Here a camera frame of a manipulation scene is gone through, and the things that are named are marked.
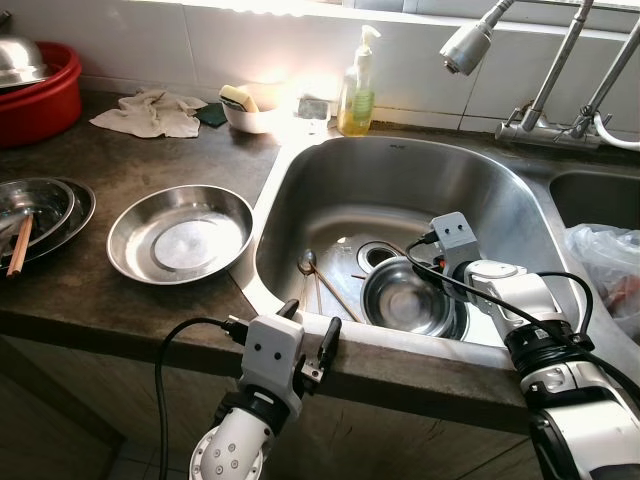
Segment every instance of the chopsticks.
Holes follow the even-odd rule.
[[[31,227],[33,226],[33,214],[28,215],[20,224],[20,233],[16,246],[13,249],[9,270],[7,270],[7,278],[14,278],[22,272],[25,256],[27,255],[27,246],[29,245],[29,237],[31,236]]]

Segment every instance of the stainless steel sink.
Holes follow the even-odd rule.
[[[302,298],[296,319],[306,331],[318,334],[332,315],[351,319],[323,286],[320,314],[316,284],[297,268],[300,255],[311,248],[319,270],[364,318],[363,280],[356,277],[424,233],[434,216],[453,211],[466,216],[486,258],[533,272],[563,270],[585,276],[563,245],[565,225],[550,194],[556,178],[551,189],[566,188],[563,182],[568,181],[561,175],[574,173],[571,164],[532,162],[487,142],[434,137],[469,148],[395,137],[323,139],[313,146],[283,147],[254,210],[252,244],[232,270],[256,311],[273,312],[289,298]],[[549,284],[577,327],[583,311],[579,290],[565,279],[549,279]],[[464,341],[358,322],[346,322],[342,337],[512,369],[490,319],[473,307],[467,312]],[[591,325],[598,351],[640,379],[640,350],[616,330],[601,302]]]
[[[640,179],[571,172],[551,182],[551,195],[567,227],[599,223],[640,229]]]

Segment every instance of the chrome faucet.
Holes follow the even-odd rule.
[[[440,50],[440,55],[450,72],[469,75],[475,69],[489,49],[493,27],[514,2],[515,0],[500,0],[482,19],[475,24],[460,27],[447,41]],[[535,100],[524,109],[516,108],[506,121],[498,125],[496,140],[589,149],[597,148],[602,143],[602,136],[589,131],[589,127],[595,120],[598,132],[607,133],[603,130],[611,115],[608,115],[604,122],[600,121],[598,107],[640,43],[640,20],[629,34],[589,103],[580,109],[573,125],[551,125],[543,112],[544,104],[580,36],[592,5],[593,0],[582,1]]]

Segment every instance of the black cable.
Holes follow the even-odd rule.
[[[573,273],[569,272],[538,272],[537,275],[539,277],[565,277],[573,280],[582,288],[584,292],[584,297],[587,305],[584,308],[584,315],[582,317],[582,324],[580,325],[580,329],[578,330],[580,333],[587,333],[587,328],[589,328],[589,322],[591,321],[591,313],[593,312],[593,294],[591,293],[591,288],[587,282],[585,282],[582,278]]]
[[[164,363],[164,355],[171,343],[171,340],[178,335],[182,330],[192,325],[196,325],[199,323],[215,325],[217,327],[225,328],[229,325],[229,322],[224,322],[222,320],[216,320],[215,318],[194,318],[191,320],[187,320],[186,322],[182,322],[177,327],[175,327],[169,335],[165,337],[165,339],[160,344],[160,348],[158,349],[158,356],[156,357],[155,362],[155,380],[156,380],[156,397],[158,400],[158,413],[160,415],[160,474],[158,475],[159,480],[167,479],[167,464],[169,459],[169,431],[167,428],[167,404],[164,398],[164,385],[162,383],[162,364]]]
[[[575,352],[580,353],[583,357],[585,357],[586,359],[590,360],[592,363],[600,366],[611,378],[616,380],[620,384],[620,386],[627,391],[627,393],[629,394],[629,396],[631,397],[633,402],[640,409],[640,387],[638,387],[638,385],[636,385],[624,373],[622,373],[620,370],[618,370],[616,367],[614,367],[610,363],[606,362],[605,360],[602,360],[600,357],[598,357],[598,356],[592,354],[591,352],[585,350],[584,348],[574,344],[568,338],[560,336],[560,335],[557,335],[556,332],[554,332],[553,330],[549,329],[544,324],[543,321],[538,320],[537,318],[535,318],[532,315],[528,314],[524,310],[520,310],[519,308],[514,307],[513,305],[511,305],[510,303],[505,302],[504,300],[501,300],[499,298],[495,298],[495,297],[493,297],[493,296],[491,296],[491,295],[489,295],[487,293],[484,293],[481,290],[478,290],[477,288],[470,287],[469,285],[467,285],[467,284],[465,284],[463,282],[459,282],[458,280],[455,280],[455,279],[453,279],[451,277],[443,275],[442,273],[437,272],[436,270],[432,270],[427,265],[423,265],[422,263],[420,263],[420,261],[418,261],[416,258],[414,258],[411,255],[411,249],[415,248],[417,245],[419,245],[421,243],[422,242],[420,240],[418,240],[417,242],[412,243],[411,245],[409,245],[406,248],[407,259],[411,262],[411,264],[413,266],[415,266],[417,268],[420,268],[423,272],[425,272],[427,275],[429,275],[431,277],[437,278],[437,279],[439,279],[441,281],[444,280],[445,282],[450,283],[452,285],[455,285],[455,286],[465,290],[468,293],[471,293],[471,294],[473,294],[473,295],[475,295],[477,297],[480,297],[480,298],[484,298],[485,300],[487,300],[489,302],[493,302],[496,305],[500,305],[502,308],[504,308],[506,310],[509,310],[510,312],[513,312],[516,315],[521,316],[522,318],[527,320],[532,325],[535,325],[536,327],[538,327],[540,330],[544,330],[556,342],[558,342],[558,343],[560,343],[560,344],[572,349]]]

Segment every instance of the dish soap bottle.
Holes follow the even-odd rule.
[[[370,43],[380,36],[375,28],[362,26],[361,44],[356,50],[353,65],[344,76],[338,104],[338,131],[347,137],[362,137],[371,125],[374,94],[371,88],[373,52]]]

